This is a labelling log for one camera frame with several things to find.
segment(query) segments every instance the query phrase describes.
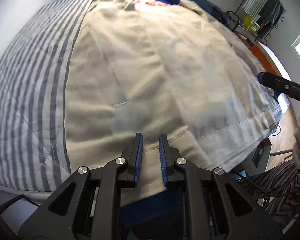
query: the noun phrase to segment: white striped cloth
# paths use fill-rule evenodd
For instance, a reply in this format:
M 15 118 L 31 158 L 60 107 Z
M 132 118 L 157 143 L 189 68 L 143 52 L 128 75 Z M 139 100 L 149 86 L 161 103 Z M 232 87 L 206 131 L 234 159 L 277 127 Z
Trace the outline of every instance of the white striped cloth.
M 73 46 L 91 1 L 46 4 L 0 60 L 0 185 L 49 192 L 70 174 L 65 85 Z

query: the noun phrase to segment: black cable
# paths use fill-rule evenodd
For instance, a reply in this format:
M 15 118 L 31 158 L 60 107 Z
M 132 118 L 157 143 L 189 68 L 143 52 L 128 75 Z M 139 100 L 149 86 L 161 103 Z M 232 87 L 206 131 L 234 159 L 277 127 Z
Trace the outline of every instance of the black cable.
M 0 215 L 11 205 L 13 205 L 16 201 L 20 200 L 24 198 L 25 200 L 27 200 L 29 203 L 39 207 L 40 205 L 36 204 L 35 202 L 33 202 L 32 200 L 30 200 L 27 196 L 25 195 L 18 195 L 8 201 L 6 201 L 5 203 L 3 203 L 2 205 L 0 205 Z
M 234 174 L 238 175 L 239 177 L 241 177 L 242 179 L 248 181 L 250 184 L 252 184 L 253 186 L 255 186 L 260 192 L 262 192 L 263 194 L 265 194 L 268 197 L 288 197 L 289 194 L 282 194 L 282 195 L 272 195 L 272 194 L 268 194 L 267 192 L 265 192 L 262 188 L 260 188 L 257 184 L 255 184 L 254 182 L 252 182 L 251 180 L 247 179 L 245 176 L 242 176 L 240 173 L 237 173 L 234 170 L 231 170 Z
M 277 136 L 278 134 L 281 133 L 281 127 L 280 127 L 280 125 L 278 125 L 278 126 L 279 126 L 279 129 L 280 129 L 279 133 L 277 133 L 277 134 L 271 134 L 272 136 Z

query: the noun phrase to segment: silver screw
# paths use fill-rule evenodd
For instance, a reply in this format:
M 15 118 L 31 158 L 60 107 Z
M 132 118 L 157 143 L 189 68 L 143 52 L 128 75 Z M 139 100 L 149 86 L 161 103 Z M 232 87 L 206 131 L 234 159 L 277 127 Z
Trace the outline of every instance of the silver screw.
M 178 164 L 183 165 L 183 164 L 186 164 L 186 162 L 187 162 L 187 160 L 186 160 L 185 158 L 178 158 L 178 159 L 177 159 L 177 163 L 178 163 Z
M 213 172 L 215 173 L 215 174 L 217 174 L 217 175 L 222 175 L 223 174 L 223 169 L 221 169 L 221 168 L 215 168 L 214 170 L 213 170 Z
M 85 167 L 85 166 L 82 166 L 80 168 L 78 168 L 77 172 L 80 173 L 80 174 L 84 174 L 88 171 L 88 168 Z
M 117 164 L 123 164 L 123 163 L 125 163 L 125 158 L 117 158 L 117 159 L 115 160 L 115 162 L 116 162 Z

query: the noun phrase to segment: wooden floor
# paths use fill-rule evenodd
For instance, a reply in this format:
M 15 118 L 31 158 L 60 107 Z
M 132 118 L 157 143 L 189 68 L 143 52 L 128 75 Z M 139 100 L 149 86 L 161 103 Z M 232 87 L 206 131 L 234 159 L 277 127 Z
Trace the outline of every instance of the wooden floor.
M 272 144 L 271 152 L 279 152 L 283 150 L 292 149 L 294 147 L 294 143 L 296 142 L 294 130 L 297 127 L 297 120 L 291 105 L 283 114 L 283 117 L 279 122 L 279 126 L 281 128 L 281 132 L 279 133 L 280 129 L 278 127 L 277 132 L 274 134 L 279 134 L 276 136 L 269 136 L 269 139 Z M 291 153 L 270 157 L 268 161 L 267 170 L 283 163 L 284 158 L 289 155 L 291 155 Z

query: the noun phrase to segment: striped pants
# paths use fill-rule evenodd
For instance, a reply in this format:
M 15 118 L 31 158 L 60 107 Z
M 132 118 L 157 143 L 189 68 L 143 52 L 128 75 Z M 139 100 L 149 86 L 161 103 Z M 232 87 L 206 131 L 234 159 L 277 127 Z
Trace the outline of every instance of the striped pants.
M 297 214 L 300 205 L 300 173 L 294 161 L 289 160 L 264 173 L 247 177 L 272 195 L 289 195 L 274 198 L 265 211 L 284 229 Z M 254 198 L 267 196 L 244 179 L 237 182 Z

